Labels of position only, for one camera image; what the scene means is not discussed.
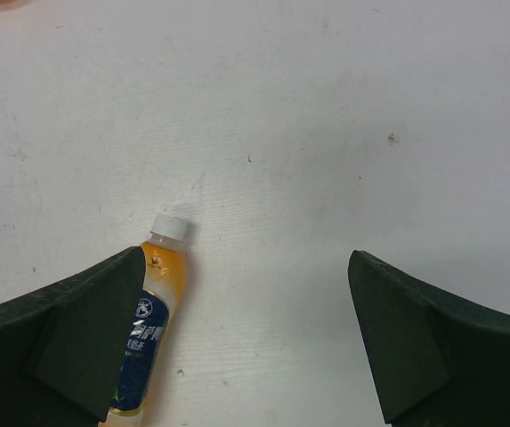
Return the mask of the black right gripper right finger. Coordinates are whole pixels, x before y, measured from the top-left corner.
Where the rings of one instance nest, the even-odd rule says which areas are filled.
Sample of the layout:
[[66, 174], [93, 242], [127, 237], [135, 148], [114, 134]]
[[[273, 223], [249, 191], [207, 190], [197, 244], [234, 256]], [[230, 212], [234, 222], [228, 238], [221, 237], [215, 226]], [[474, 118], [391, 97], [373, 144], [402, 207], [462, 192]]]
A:
[[348, 280], [385, 423], [510, 426], [510, 315], [364, 251]]

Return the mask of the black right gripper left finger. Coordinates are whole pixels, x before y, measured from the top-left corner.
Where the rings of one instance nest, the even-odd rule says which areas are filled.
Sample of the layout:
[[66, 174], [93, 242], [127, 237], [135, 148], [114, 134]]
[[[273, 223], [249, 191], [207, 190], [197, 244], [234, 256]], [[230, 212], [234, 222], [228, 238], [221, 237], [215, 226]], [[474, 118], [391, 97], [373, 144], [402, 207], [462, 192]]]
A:
[[0, 304], [0, 426], [105, 420], [143, 279], [132, 246]]

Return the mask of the orange bottle with red label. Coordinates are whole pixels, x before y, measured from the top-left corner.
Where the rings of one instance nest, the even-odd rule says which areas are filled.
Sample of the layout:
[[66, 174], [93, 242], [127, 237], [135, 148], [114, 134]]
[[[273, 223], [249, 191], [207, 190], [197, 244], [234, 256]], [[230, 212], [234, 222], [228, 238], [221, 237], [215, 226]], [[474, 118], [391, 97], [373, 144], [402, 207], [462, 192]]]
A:
[[0, 11], [22, 7], [28, 0], [0, 0]]

